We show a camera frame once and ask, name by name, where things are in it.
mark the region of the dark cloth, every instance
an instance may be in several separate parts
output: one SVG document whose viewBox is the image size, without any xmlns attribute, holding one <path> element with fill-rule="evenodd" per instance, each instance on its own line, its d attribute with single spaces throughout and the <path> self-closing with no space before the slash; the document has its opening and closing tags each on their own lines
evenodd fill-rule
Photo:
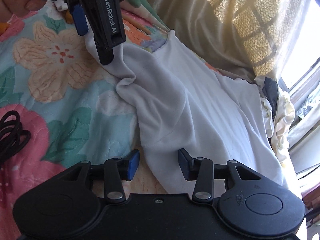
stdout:
<svg viewBox="0 0 320 240">
<path fill-rule="evenodd" d="M 277 103 L 279 98 L 278 83 L 272 78 L 266 77 L 264 80 L 264 87 L 262 92 L 269 101 L 272 108 L 272 119 L 276 117 Z"/>
</svg>

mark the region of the black cable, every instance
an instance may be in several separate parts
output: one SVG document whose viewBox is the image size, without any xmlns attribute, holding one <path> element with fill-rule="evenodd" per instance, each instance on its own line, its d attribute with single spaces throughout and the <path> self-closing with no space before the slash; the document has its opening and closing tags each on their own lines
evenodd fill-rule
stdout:
<svg viewBox="0 0 320 240">
<path fill-rule="evenodd" d="M 16 120 L 5 121 L 14 115 Z M 0 120 L 0 166 L 22 150 L 31 138 L 28 130 L 22 129 L 20 115 L 17 111 L 7 112 Z"/>
</svg>

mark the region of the yellow cloth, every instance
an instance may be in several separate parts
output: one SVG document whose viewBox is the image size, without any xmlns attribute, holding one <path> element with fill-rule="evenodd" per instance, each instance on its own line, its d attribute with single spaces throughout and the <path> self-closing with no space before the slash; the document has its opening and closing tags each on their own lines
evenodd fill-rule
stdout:
<svg viewBox="0 0 320 240">
<path fill-rule="evenodd" d="M 177 37 L 223 74 L 279 78 L 310 0 L 147 0 Z"/>
</svg>

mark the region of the human hand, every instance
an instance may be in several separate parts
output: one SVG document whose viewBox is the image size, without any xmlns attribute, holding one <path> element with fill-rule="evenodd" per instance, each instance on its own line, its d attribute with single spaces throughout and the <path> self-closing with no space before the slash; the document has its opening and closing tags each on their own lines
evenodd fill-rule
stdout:
<svg viewBox="0 0 320 240">
<path fill-rule="evenodd" d="M 0 0 L 0 23 L 9 21 L 12 14 L 24 17 L 30 11 L 38 11 L 45 3 L 44 0 Z"/>
</svg>

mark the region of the white towel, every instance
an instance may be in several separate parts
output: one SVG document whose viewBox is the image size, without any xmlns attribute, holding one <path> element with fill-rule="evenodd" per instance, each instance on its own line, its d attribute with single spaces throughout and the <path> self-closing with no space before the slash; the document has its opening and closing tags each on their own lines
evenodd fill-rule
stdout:
<svg viewBox="0 0 320 240">
<path fill-rule="evenodd" d="M 99 61 L 91 30 L 86 46 Z M 168 193 L 193 192 L 195 183 L 184 180 L 178 164 L 180 148 L 218 164 L 235 159 L 286 187 L 256 85 L 210 70 L 174 31 L 153 54 L 123 43 L 114 56 L 104 68 L 120 78 L 117 93 L 136 107 L 147 163 Z M 220 196 L 223 181 L 214 190 Z"/>
</svg>

